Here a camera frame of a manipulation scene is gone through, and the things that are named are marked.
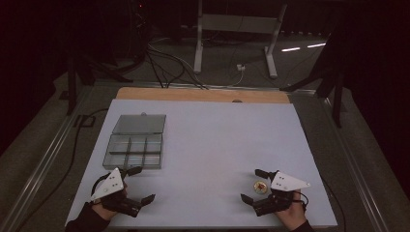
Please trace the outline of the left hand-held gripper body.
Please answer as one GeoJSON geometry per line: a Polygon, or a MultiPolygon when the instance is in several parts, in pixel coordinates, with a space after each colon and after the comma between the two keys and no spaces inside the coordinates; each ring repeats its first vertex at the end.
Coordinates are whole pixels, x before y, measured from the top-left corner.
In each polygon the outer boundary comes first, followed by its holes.
{"type": "Polygon", "coordinates": [[[124,182],[127,176],[127,171],[118,167],[101,176],[93,185],[91,203],[101,203],[107,210],[135,218],[139,213],[138,203],[127,197],[124,182]]]}

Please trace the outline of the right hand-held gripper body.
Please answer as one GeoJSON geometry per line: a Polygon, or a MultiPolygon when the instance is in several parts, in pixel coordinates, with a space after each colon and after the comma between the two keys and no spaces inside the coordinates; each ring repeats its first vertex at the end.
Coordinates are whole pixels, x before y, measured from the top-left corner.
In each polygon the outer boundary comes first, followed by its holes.
{"type": "Polygon", "coordinates": [[[288,209],[293,201],[293,192],[310,186],[310,183],[280,171],[273,173],[274,178],[267,179],[270,181],[267,187],[271,193],[265,199],[253,202],[252,208],[258,217],[288,209]]]}

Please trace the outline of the small round gold badge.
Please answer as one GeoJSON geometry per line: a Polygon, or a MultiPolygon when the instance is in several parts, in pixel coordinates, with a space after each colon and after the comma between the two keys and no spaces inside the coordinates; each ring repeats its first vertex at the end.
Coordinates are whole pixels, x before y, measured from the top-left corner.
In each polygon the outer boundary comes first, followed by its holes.
{"type": "Polygon", "coordinates": [[[265,194],[268,191],[267,185],[262,181],[257,181],[253,185],[254,191],[258,194],[265,194]]]}

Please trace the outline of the clear plastic compartment box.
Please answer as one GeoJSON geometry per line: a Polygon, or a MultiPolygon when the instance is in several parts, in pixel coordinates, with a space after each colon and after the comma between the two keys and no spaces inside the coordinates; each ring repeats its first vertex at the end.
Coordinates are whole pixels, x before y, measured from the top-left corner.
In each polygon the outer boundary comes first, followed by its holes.
{"type": "Polygon", "coordinates": [[[121,115],[109,137],[102,166],[160,169],[164,114],[121,115]]]}

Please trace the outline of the person's left hand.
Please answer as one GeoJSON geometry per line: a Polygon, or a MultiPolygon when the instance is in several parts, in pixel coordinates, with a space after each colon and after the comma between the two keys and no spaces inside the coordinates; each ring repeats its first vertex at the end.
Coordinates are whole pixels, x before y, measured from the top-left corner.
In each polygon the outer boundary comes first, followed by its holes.
{"type": "Polygon", "coordinates": [[[93,203],[92,209],[104,220],[112,220],[117,215],[117,212],[105,209],[101,203],[93,203]]]}

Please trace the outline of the person's right hand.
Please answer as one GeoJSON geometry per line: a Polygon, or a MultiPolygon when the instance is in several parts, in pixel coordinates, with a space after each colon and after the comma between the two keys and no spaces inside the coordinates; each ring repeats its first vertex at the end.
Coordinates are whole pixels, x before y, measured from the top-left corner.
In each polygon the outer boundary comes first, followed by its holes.
{"type": "Polygon", "coordinates": [[[299,189],[293,192],[293,201],[289,208],[276,212],[276,216],[289,231],[297,229],[307,221],[299,189]]]}

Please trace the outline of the white table mat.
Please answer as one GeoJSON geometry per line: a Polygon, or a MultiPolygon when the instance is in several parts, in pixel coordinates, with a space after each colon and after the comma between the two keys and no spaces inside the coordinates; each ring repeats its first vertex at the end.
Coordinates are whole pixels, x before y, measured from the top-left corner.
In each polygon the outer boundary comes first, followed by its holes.
{"type": "Polygon", "coordinates": [[[304,193],[311,225],[336,225],[336,217],[294,106],[290,103],[132,101],[111,103],[68,218],[78,216],[91,187],[104,174],[109,137],[122,115],[165,115],[161,168],[127,179],[128,195],[155,200],[137,217],[120,215],[113,228],[273,228],[241,197],[254,196],[255,170],[276,170],[308,182],[304,193]]]}

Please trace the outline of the black floor plate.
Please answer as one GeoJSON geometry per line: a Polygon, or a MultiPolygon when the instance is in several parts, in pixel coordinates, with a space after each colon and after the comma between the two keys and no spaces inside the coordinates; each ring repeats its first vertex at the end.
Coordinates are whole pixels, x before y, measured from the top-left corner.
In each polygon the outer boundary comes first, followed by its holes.
{"type": "Polygon", "coordinates": [[[96,122],[96,117],[92,115],[78,115],[74,121],[74,128],[92,128],[96,122]]]}

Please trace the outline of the black tripod stand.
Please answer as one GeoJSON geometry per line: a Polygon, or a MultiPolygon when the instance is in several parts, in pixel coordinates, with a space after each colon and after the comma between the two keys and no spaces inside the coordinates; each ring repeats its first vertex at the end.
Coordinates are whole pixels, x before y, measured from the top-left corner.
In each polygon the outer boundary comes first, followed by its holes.
{"type": "Polygon", "coordinates": [[[315,94],[318,98],[328,98],[331,93],[334,93],[332,117],[339,128],[341,127],[343,69],[350,53],[349,43],[348,22],[346,19],[342,19],[331,33],[308,77],[290,86],[280,88],[281,91],[294,92],[311,82],[321,79],[315,94]]]}
{"type": "Polygon", "coordinates": [[[83,85],[93,85],[95,77],[93,76],[92,69],[96,69],[102,73],[107,74],[109,77],[119,82],[131,83],[130,79],[124,78],[119,73],[110,70],[102,63],[97,62],[86,54],[70,54],[67,60],[67,75],[68,75],[68,94],[69,101],[67,114],[72,115],[78,103],[77,96],[77,81],[80,81],[83,85]]]}

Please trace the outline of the dark equipment rack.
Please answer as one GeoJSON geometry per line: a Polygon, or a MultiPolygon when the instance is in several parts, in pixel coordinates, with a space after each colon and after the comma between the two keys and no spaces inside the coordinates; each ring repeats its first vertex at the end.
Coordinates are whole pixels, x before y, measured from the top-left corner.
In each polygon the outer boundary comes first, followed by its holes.
{"type": "Polygon", "coordinates": [[[127,0],[130,17],[130,39],[127,55],[136,64],[145,58],[151,24],[147,0],[127,0]]]}

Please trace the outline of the aluminium floor rail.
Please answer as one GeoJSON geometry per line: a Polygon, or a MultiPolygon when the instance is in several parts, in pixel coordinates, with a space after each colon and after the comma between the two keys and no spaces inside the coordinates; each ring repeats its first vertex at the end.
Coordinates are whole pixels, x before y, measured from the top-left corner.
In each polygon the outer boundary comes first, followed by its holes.
{"type": "Polygon", "coordinates": [[[0,157],[0,232],[15,232],[64,144],[92,88],[82,87],[73,112],[52,97],[0,157]]]}
{"type": "Polygon", "coordinates": [[[337,138],[338,144],[341,146],[342,153],[346,159],[347,169],[352,178],[352,181],[356,187],[356,190],[361,198],[362,204],[366,210],[367,216],[372,224],[375,232],[391,232],[388,228],[386,221],[384,220],[380,209],[373,197],[372,192],[366,179],[357,163],[351,149],[349,148],[346,139],[342,136],[341,128],[337,126],[333,119],[333,105],[327,98],[318,99],[325,114],[327,120],[330,122],[332,131],[337,138]]]}

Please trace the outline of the white metal stand frame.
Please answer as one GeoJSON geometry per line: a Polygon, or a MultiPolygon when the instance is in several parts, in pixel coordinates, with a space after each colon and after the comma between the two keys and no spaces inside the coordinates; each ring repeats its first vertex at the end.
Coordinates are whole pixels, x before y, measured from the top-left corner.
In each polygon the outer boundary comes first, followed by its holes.
{"type": "Polygon", "coordinates": [[[193,72],[201,73],[203,43],[202,33],[206,31],[242,32],[256,34],[270,34],[272,36],[268,46],[264,47],[265,60],[269,77],[278,76],[274,48],[278,40],[279,31],[287,9],[286,3],[279,4],[278,14],[275,17],[259,17],[233,14],[204,14],[203,0],[197,0],[197,37],[193,62],[193,72]]]}

